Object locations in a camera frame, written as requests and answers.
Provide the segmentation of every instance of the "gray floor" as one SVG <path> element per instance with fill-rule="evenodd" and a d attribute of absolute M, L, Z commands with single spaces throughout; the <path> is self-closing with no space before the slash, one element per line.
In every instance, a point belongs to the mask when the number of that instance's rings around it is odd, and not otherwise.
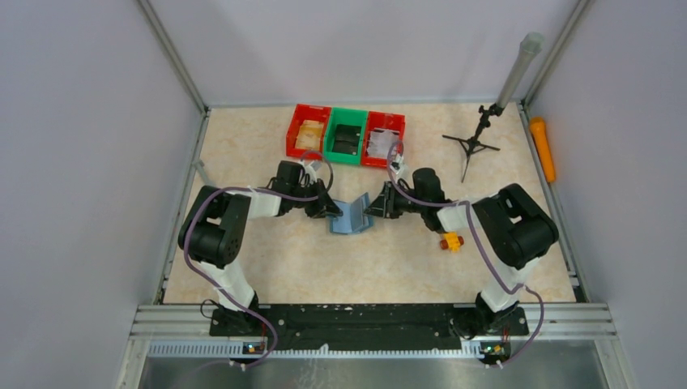
<path fill-rule="evenodd" d="M 606 388 L 594 343 L 535 342 L 513 365 L 474 360 L 273 360 L 247 373 L 198 358 L 150 358 L 140 389 Z"/>

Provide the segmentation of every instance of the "black tripod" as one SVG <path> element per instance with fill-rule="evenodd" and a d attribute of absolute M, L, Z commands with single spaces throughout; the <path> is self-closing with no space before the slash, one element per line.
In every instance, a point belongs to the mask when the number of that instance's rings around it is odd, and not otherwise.
<path fill-rule="evenodd" d="M 498 147 L 494 146 L 489 146 L 488 144 L 483 144 L 478 140 L 480 135 L 482 135 L 482 130 L 485 128 L 489 128 L 492 123 L 489 122 L 489 117 L 490 116 L 501 116 L 503 113 L 503 108 L 499 107 L 496 105 L 496 103 L 492 104 L 489 109 L 484 109 L 484 106 L 480 106 L 480 113 L 482 114 L 482 117 L 480 118 L 480 124 L 477 125 L 477 130 L 475 130 L 475 134 L 471 136 L 468 139 L 461 139 L 461 138 L 456 138 L 454 136 L 449 136 L 449 135 L 442 135 L 444 138 L 447 139 L 453 139 L 457 140 L 460 142 L 460 146 L 463 148 L 465 151 L 465 156 L 467 157 L 465 161 L 465 170 L 463 171 L 463 177 L 460 179 L 461 182 L 465 181 L 465 173 L 467 173 L 467 166 L 470 164 L 470 157 L 472 154 L 476 154 L 478 152 L 481 152 L 482 150 L 489 149 L 489 150 L 495 150 L 495 151 L 500 151 L 501 149 Z"/>

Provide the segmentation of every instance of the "beige table surface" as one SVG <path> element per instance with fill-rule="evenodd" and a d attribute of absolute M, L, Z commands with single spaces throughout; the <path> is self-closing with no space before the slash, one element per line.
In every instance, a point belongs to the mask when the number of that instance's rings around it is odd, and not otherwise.
<path fill-rule="evenodd" d="M 463 151 L 458 142 L 441 135 L 471 136 L 479 120 L 479 105 L 346 107 L 405 115 L 405 161 L 409 169 L 434 168 L 448 198 L 480 199 L 517 182 L 548 210 L 515 104 L 494 118 L 492 127 L 480 138 L 501 151 L 473 156 L 463 184 Z M 213 109 L 201 153 L 210 179 L 218 186 L 266 185 L 279 161 L 290 159 L 284 153 L 284 138 L 293 109 Z M 382 169 L 333 166 L 333 199 L 350 202 L 365 192 L 375 199 L 387 180 Z M 188 208 L 201 185 L 196 174 Z M 405 214 L 397 220 L 375 219 L 374 226 L 359 235 L 335 235 L 328 229 L 326 220 L 311 220 L 301 209 L 279 218 L 249 221 L 239 260 L 260 302 L 472 302 L 490 278 L 469 231 L 459 232 L 465 245 L 452 254 L 440 250 L 438 235 L 427 230 L 417 214 Z M 488 252 L 497 260 L 490 247 Z M 545 301 L 574 301 L 558 244 L 542 258 L 527 283 Z M 164 302 L 200 302 L 205 298 L 216 299 L 216 292 L 186 267 L 177 249 Z M 522 301 L 534 300 L 524 293 Z"/>

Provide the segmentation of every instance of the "white wall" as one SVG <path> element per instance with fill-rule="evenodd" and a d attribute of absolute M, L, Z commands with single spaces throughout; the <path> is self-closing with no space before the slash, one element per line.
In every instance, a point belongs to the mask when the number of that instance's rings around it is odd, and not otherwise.
<path fill-rule="evenodd" d="M 644 388 L 684 387 L 687 3 L 598 1 L 532 108 L 587 277 Z"/>
<path fill-rule="evenodd" d="M 152 0 L 209 105 L 494 100 L 530 31 L 539 68 L 577 0 Z"/>
<path fill-rule="evenodd" d="M 199 115 L 133 0 L 0 2 L 0 381 L 117 377 Z"/>

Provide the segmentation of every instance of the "orange baseball bat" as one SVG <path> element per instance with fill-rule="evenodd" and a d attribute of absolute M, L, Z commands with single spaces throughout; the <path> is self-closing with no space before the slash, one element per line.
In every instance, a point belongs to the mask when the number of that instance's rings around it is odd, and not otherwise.
<path fill-rule="evenodd" d="M 537 153 L 539 153 L 539 160 L 541 161 L 541 168 L 544 170 L 546 182 L 553 182 L 556 180 L 556 170 L 553 168 L 551 149 L 548 148 L 544 119 L 532 118 L 530 120 L 530 132 L 532 133 L 532 138 L 535 139 Z"/>

